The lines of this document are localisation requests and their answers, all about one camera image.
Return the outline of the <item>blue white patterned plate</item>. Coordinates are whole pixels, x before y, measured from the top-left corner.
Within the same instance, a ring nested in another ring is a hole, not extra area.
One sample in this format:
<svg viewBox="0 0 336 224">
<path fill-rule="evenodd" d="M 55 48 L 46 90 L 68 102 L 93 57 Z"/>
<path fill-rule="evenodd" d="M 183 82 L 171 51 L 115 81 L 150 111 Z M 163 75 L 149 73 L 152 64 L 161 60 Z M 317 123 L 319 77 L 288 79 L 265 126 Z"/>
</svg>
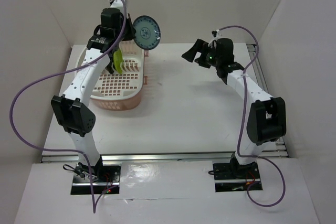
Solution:
<svg viewBox="0 0 336 224">
<path fill-rule="evenodd" d="M 134 22 L 135 44 L 143 50 L 153 50 L 161 40 L 161 31 L 158 23 L 150 16 L 139 16 Z"/>
</svg>

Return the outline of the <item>green plate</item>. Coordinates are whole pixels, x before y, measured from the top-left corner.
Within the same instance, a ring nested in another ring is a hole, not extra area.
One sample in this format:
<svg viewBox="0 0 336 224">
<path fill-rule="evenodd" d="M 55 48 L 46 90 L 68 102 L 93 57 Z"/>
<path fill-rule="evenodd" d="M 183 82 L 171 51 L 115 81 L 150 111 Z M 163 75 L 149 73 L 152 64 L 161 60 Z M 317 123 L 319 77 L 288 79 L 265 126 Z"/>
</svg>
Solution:
<svg viewBox="0 0 336 224">
<path fill-rule="evenodd" d="M 118 74 L 122 74 L 122 63 L 123 63 L 123 56 L 121 49 L 116 50 L 113 53 L 113 68 Z"/>
</svg>

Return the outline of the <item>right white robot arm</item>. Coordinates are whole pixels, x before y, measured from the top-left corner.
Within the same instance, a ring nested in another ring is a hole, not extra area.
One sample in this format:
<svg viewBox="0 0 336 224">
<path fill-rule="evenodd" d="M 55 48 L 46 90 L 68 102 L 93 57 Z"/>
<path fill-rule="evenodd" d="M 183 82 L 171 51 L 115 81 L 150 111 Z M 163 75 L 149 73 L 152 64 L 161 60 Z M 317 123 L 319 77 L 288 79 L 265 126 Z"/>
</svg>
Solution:
<svg viewBox="0 0 336 224">
<path fill-rule="evenodd" d="M 231 39 L 207 43 L 198 39 L 182 58 L 204 68 L 214 67 L 217 76 L 243 99 L 246 109 L 240 144 L 229 162 L 233 178 L 242 179 L 256 168 L 256 158 L 286 133 L 286 105 L 281 97 L 264 91 L 234 59 Z"/>
</svg>

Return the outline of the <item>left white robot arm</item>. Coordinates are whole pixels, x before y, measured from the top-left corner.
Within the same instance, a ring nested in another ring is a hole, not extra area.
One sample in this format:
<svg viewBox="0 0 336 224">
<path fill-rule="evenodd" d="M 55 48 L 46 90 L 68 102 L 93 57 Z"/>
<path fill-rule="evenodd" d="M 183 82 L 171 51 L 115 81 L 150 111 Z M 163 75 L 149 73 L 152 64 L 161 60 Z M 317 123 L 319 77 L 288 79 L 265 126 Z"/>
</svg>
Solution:
<svg viewBox="0 0 336 224">
<path fill-rule="evenodd" d="M 93 139 L 96 116 L 89 109 L 90 97 L 101 73 L 111 65 L 110 58 L 119 49 L 119 43 L 133 39 L 134 34 L 125 10 L 105 8 L 101 24 L 87 43 L 85 58 L 75 78 L 61 96 L 51 100 L 58 124 L 69 134 L 78 151 L 80 168 L 93 182 L 103 177 L 104 169 Z"/>
</svg>

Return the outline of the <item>white pink dish rack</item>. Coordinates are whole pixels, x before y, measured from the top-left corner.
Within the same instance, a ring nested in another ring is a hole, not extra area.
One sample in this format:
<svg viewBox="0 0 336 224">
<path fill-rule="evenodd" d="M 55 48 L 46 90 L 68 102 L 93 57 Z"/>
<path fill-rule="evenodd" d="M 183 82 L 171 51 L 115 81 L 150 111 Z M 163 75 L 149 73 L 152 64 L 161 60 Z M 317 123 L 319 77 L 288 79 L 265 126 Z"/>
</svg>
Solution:
<svg viewBox="0 0 336 224">
<path fill-rule="evenodd" d="M 133 41 L 120 43 L 123 56 L 122 73 L 103 70 L 93 89 L 90 101 L 97 107 L 111 111 L 134 109 L 141 102 L 142 87 L 146 84 L 144 60 L 148 51 Z"/>
</svg>

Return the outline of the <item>aluminium rail frame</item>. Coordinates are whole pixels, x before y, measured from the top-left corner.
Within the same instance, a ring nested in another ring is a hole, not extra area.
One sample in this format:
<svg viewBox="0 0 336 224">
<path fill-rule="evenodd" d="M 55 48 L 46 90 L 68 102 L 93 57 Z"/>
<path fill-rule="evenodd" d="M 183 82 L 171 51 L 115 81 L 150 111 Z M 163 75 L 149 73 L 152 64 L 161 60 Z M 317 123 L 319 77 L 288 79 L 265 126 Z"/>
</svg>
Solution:
<svg viewBox="0 0 336 224">
<path fill-rule="evenodd" d="M 190 44 L 161 44 L 145 58 L 141 103 L 128 111 L 94 104 L 93 129 L 105 161 L 229 158 L 243 102 L 214 69 L 182 59 Z"/>
</svg>

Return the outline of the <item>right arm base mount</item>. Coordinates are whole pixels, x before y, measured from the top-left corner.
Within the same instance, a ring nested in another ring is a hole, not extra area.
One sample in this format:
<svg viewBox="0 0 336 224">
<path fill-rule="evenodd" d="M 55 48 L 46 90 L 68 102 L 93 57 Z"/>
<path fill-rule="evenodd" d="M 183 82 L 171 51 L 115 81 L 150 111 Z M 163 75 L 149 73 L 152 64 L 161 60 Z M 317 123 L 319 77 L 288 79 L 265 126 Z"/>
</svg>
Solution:
<svg viewBox="0 0 336 224">
<path fill-rule="evenodd" d="M 241 170 L 234 170 L 234 166 L 229 163 L 214 163 L 208 174 L 214 178 L 217 193 L 246 191 L 249 186 L 251 191 L 263 188 L 259 168 L 255 162 Z"/>
</svg>

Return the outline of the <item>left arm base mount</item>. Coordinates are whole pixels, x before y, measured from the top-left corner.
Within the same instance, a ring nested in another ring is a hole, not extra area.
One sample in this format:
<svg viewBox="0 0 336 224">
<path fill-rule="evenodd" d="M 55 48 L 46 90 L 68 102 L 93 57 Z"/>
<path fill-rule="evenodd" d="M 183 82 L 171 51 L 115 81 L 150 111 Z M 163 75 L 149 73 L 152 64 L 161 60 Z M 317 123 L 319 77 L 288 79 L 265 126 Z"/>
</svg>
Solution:
<svg viewBox="0 0 336 224">
<path fill-rule="evenodd" d="M 63 169 L 74 174 L 70 191 L 71 195 L 91 194 L 89 172 L 82 170 L 78 164 L 75 167 L 64 164 Z M 120 175 L 120 165 L 106 165 L 103 167 L 102 175 L 93 174 L 92 184 L 94 194 L 100 195 L 103 191 L 109 195 L 119 194 Z"/>
</svg>

